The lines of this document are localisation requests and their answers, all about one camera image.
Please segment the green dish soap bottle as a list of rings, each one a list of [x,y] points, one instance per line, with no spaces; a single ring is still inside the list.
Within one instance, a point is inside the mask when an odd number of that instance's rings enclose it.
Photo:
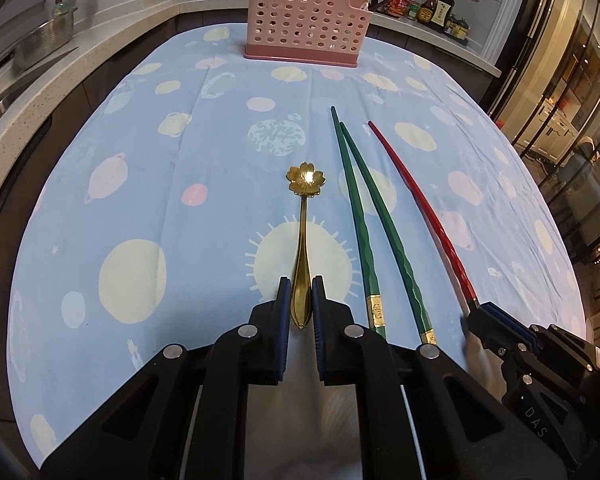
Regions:
[[[55,0],[52,10],[52,17],[58,18],[58,16],[64,15],[71,11],[72,7],[69,6],[68,3],[65,3],[65,0]]]

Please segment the pink perforated utensil holder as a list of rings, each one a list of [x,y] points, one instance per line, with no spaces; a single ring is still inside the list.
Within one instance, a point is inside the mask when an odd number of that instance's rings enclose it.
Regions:
[[[249,0],[246,58],[355,68],[370,0]]]

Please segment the red snack package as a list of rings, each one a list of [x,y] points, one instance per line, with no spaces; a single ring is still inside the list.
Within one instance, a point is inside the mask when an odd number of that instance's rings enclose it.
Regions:
[[[403,18],[407,14],[410,5],[410,0],[387,0],[384,4],[384,12],[395,18]]]

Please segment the blue planet-pattern tablecloth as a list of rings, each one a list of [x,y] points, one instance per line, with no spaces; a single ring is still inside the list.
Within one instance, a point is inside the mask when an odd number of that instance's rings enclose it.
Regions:
[[[442,349],[489,386],[439,249],[393,163],[441,220],[483,301],[586,333],[578,282],[509,140],[440,64],[366,39],[358,66],[248,60],[246,26],[183,32],[87,119],[20,244],[7,336],[24,446],[42,463],[162,347],[211,344],[274,298],[306,232],[330,299],[367,320],[342,120],[414,270]]]

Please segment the gold flower spoon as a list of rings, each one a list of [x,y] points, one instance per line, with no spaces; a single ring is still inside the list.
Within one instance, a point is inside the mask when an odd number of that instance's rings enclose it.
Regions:
[[[308,200],[321,194],[326,179],[310,162],[292,166],[286,173],[289,189],[300,198],[299,234],[291,278],[290,315],[299,330],[308,326],[311,315],[311,273],[308,255]]]

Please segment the steel pot on counter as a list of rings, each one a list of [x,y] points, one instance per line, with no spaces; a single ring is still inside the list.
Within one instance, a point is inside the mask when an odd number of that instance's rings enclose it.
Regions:
[[[28,32],[14,47],[14,64],[20,70],[28,70],[72,39],[74,12],[71,9],[56,15],[47,22]]]

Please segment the green chopstick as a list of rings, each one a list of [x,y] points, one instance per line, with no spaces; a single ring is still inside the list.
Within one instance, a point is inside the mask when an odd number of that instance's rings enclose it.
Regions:
[[[434,328],[432,327],[424,300],[422,299],[422,292],[420,291],[420,287],[416,282],[412,265],[406,256],[400,234],[396,229],[396,225],[391,218],[391,214],[381,196],[381,192],[379,191],[373,175],[370,173],[370,168],[368,168],[366,162],[364,162],[363,156],[353,141],[346,125],[343,122],[340,122],[339,127],[341,133],[343,134],[344,140],[346,140],[356,164],[358,165],[358,170],[360,170],[361,176],[366,184],[366,188],[370,193],[370,198],[372,199],[382,224],[382,228],[385,231],[394,260],[396,260],[396,265],[398,266],[407,298],[410,302],[414,315],[414,321],[419,332],[420,341],[423,344],[436,344],[437,338],[434,334]]]
[[[330,114],[332,115],[332,122],[334,123],[337,136],[344,178],[346,179],[347,192],[351,205],[356,242],[358,243],[358,255],[360,256],[361,263],[367,321],[371,330],[378,333],[381,337],[385,337],[386,323],[384,319],[384,308],[382,307],[380,288],[375,270],[373,249],[372,246],[370,246],[370,236],[368,235],[368,229],[364,218],[364,209],[360,192],[358,192],[358,182],[356,182],[348,144],[344,137],[335,107],[330,107]]]

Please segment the dark soy sauce bottle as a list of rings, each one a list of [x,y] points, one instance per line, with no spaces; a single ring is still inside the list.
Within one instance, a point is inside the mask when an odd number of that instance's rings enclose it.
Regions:
[[[455,0],[437,0],[432,11],[429,26],[437,32],[444,32],[446,22],[453,9]]]

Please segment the small green jar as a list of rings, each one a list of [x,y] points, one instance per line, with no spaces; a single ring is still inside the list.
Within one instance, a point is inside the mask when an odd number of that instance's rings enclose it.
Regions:
[[[456,18],[454,15],[451,15],[446,20],[443,32],[446,36],[451,37],[460,44],[464,44],[464,46],[468,45],[467,36],[469,27],[462,18]]]

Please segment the brown sauce bottle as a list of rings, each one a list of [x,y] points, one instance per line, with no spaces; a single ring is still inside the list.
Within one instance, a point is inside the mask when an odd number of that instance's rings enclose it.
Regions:
[[[424,25],[428,25],[431,22],[431,18],[436,10],[438,0],[425,0],[419,7],[417,14],[417,21]]]

